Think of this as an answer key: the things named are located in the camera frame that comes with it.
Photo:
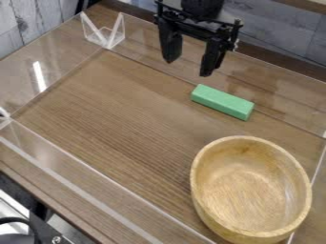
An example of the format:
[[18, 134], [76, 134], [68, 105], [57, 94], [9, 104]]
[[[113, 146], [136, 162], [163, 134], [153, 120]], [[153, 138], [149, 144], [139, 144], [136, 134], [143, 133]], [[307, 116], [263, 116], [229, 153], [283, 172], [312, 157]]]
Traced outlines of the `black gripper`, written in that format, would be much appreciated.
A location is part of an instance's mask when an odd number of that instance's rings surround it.
[[225, 51], [236, 49], [243, 21], [224, 11], [225, 0], [153, 1], [155, 18], [160, 18], [157, 20], [160, 50], [167, 63], [175, 62], [181, 55], [183, 39], [179, 31], [203, 40], [217, 36], [207, 41], [203, 54], [200, 76], [208, 77], [220, 67]]

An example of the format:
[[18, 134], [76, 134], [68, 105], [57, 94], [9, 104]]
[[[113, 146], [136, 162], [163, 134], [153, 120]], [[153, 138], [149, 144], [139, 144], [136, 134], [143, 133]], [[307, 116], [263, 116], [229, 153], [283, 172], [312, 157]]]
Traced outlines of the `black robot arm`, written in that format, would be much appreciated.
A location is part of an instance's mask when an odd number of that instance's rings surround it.
[[163, 59], [168, 64], [181, 55], [183, 36], [205, 42], [200, 76], [220, 68], [225, 54], [237, 46], [239, 18], [223, 11], [225, 0], [155, 0], [153, 24], [159, 31]]

